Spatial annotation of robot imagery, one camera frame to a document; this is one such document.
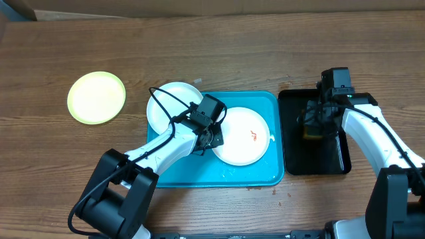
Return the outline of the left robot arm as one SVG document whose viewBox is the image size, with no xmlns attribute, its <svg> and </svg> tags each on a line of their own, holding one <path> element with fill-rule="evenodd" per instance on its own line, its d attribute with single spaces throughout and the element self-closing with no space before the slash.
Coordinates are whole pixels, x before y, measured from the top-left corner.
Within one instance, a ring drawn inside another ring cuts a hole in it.
<svg viewBox="0 0 425 239">
<path fill-rule="evenodd" d="M 178 160 L 223 144 L 223 102 L 206 94 L 144 146 L 105 152 L 68 216 L 71 232 L 88 238 L 150 238 L 143 225 L 159 176 Z"/>
</svg>

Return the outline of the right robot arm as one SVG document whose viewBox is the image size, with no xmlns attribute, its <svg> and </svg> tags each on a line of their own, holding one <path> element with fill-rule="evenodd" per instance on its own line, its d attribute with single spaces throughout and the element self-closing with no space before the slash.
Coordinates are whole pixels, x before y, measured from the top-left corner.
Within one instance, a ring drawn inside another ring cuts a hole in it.
<svg viewBox="0 0 425 239">
<path fill-rule="evenodd" d="M 330 68 L 317 83 L 319 97 L 302 113 L 303 138 L 352 137 L 377 175 L 365 215 L 329 225 L 332 238 L 423 238 L 424 158 L 385 120 L 369 93 L 356 93 L 348 68 Z"/>
</svg>

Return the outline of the green yellow scrub sponge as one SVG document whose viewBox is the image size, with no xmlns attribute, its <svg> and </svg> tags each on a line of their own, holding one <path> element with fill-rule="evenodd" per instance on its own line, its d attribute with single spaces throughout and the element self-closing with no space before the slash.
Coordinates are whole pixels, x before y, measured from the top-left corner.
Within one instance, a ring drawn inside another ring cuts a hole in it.
<svg viewBox="0 0 425 239">
<path fill-rule="evenodd" d="M 323 130 L 320 127 L 303 127 L 303 138 L 306 140 L 319 140 L 323 137 Z"/>
</svg>

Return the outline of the white plate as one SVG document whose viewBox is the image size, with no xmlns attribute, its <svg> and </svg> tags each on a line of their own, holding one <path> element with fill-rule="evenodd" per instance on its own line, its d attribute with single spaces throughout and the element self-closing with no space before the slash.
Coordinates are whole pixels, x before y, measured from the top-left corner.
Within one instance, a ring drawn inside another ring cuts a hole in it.
<svg viewBox="0 0 425 239">
<path fill-rule="evenodd" d="M 170 82 L 162 85 L 160 89 L 169 92 L 181 100 L 181 102 L 179 102 L 169 94 L 161 91 L 155 90 L 153 92 L 153 95 L 159 100 L 171 117 L 178 116 L 181 112 L 187 109 L 183 103 L 190 106 L 191 102 L 200 104 L 203 99 L 203 95 L 194 86 L 184 82 Z M 169 118 L 153 97 L 150 97 L 147 103 L 146 115 L 147 120 L 155 133 L 162 134 L 168 128 Z"/>
<path fill-rule="evenodd" d="M 234 107 L 219 115 L 223 144 L 212 151 L 223 162 L 245 166 L 257 162 L 270 144 L 270 130 L 254 110 Z"/>
</svg>

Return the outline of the yellow green rimmed plate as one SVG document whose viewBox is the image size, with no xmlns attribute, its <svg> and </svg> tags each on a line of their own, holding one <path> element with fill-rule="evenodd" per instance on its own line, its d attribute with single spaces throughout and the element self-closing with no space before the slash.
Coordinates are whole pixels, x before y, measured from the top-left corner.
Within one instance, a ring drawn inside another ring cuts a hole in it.
<svg viewBox="0 0 425 239">
<path fill-rule="evenodd" d="M 124 83 L 104 71 L 81 76 L 67 95 L 70 115 L 80 123 L 98 125 L 116 117 L 126 102 Z"/>
</svg>

